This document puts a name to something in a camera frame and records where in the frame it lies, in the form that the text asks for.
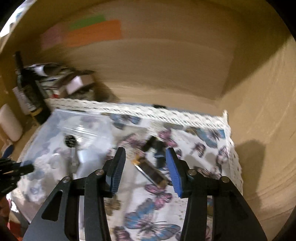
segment metal screw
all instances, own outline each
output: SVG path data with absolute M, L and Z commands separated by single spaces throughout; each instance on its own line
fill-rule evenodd
M 104 174 L 104 170 L 103 169 L 98 169 L 98 170 L 96 170 L 95 173 L 96 173 L 97 176 L 100 176 L 100 175 Z
M 71 178 L 69 176 L 66 176 L 62 180 L 63 180 L 63 183 L 67 183 L 71 180 Z
M 221 177 L 221 180 L 224 183 L 228 183 L 230 181 L 229 178 L 228 177 L 225 177 L 225 176 Z
M 195 175 L 197 174 L 197 171 L 194 170 L 194 169 L 189 169 L 189 170 L 188 170 L 188 174 L 189 174 L 190 176 L 195 176 Z

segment pink paper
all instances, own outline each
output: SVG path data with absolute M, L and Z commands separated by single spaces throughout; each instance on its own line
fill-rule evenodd
M 64 28 L 62 23 L 58 23 L 41 34 L 41 49 L 49 49 L 63 42 Z

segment blue gripper pad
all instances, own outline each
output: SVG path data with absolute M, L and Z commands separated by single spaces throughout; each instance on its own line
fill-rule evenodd
M 125 162 L 126 150 L 123 147 L 119 147 L 106 174 L 106 183 L 109 185 L 110 192 L 113 195 L 118 191 Z
M 166 149 L 165 159 L 172 179 L 174 191 L 178 194 L 178 197 L 182 197 L 183 189 L 186 184 L 186 172 L 172 147 Z

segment cardboard wall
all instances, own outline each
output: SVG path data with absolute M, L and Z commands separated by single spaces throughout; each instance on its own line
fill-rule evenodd
M 70 2 L 55 13 L 57 0 L 38 0 L 19 20 L 0 50 L 8 93 L 0 90 L 0 102 L 24 118 L 11 92 L 12 55 L 21 50 L 25 64 L 95 70 L 102 89 L 123 102 L 213 115 L 226 109 L 244 197 L 271 240 L 296 204 L 296 42 L 272 7 L 265 0 Z M 41 49 L 39 35 L 49 27 L 98 13 L 120 20 L 122 39 Z

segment green paper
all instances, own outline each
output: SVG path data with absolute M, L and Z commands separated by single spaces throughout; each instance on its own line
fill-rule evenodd
M 69 30 L 73 31 L 76 29 L 84 28 L 84 27 L 93 25 L 95 23 L 101 23 L 104 21 L 106 21 L 104 15 L 96 15 L 96 16 L 91 16 L 88 18 L 79 19 L 79 20 L 70 24 Z

